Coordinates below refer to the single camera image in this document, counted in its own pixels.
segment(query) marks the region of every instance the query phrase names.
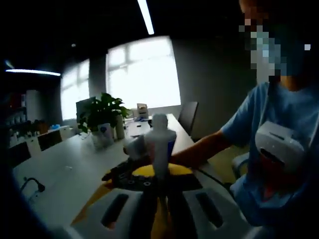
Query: computer monitor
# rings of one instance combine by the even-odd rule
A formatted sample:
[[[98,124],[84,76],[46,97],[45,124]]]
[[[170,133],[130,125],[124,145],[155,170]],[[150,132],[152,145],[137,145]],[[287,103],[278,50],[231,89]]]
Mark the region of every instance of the computer monitor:
[[[86,100],[78,101],[76,103],[76,120],[79,122],[80,115],[82,113],[88,113],[89,106],[94,102],[95,97],[88,98]]]

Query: bright window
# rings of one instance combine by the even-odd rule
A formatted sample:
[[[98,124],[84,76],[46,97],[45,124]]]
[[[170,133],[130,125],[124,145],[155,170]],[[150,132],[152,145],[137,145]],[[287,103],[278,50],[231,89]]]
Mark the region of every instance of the bright window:
[[[107,92],[127,108],[180,105],[174,52],[169,37],[153,37],[109,50]]]
[[[89,67],[86,60],[68,69],[62,75],[61,110],[62,119],[76,119],[76,102],[89,98]]]

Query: plant pot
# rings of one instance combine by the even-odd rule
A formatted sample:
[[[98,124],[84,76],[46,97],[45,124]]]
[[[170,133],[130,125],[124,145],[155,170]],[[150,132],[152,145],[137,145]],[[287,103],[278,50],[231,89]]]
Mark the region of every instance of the plant pot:
[[[112,128],[109,123],[98,125],[98,131],[92,132],[92,140],[95,149],[106,148],[114,143]]]
[[[113,138],[113,140],[116,140],[115,128],[111,128],[111,133],[112,133],[112,138]]]

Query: ceiling light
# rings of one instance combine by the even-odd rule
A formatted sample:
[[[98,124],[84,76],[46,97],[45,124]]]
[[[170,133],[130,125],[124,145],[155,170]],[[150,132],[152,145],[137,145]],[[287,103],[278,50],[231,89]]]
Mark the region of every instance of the ceiling light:
[[[60,73],[48,72],[48,71],[37,71],[37,70],[23,70],[23,69],[11,69],[6,70],[7,72],[15,72],[15,73],[35,73],[35,74],[46,74],[52,76],[60,76]]]
[[[9,66],[11,69],[14,69],[13,65],[8,60],[5,60],[5,64]]]
[[[152,26],[152,21],[151,21],[151,16],[150,16],[148,4],[146,3],[146,0],[138,0],[138,3],[140,6],[140,9],[141,9],[148,33],[149,33],[149,35],[153,35],[154,29]]]

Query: white device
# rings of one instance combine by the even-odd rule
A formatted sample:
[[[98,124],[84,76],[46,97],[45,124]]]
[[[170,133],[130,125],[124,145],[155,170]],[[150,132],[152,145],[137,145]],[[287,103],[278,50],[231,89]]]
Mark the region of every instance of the white device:
[[[147,104],[138,103],[137,107],[138,107],[139,117],[141,119],[148,119],[149,118],[149,111],[148,111]]]
[[[294,133],[294,130],[267,121],[255,136],[258,151],[273,161],[280,161],[286,173],[296,172],[307,152],[306,147],[294,139]]]
[[[156,177],[164,180],[168,174],[168,162],[176,141],[176,132],[167,128],[165,114],[153,116],[153,128],[145,134],[145,144]]]

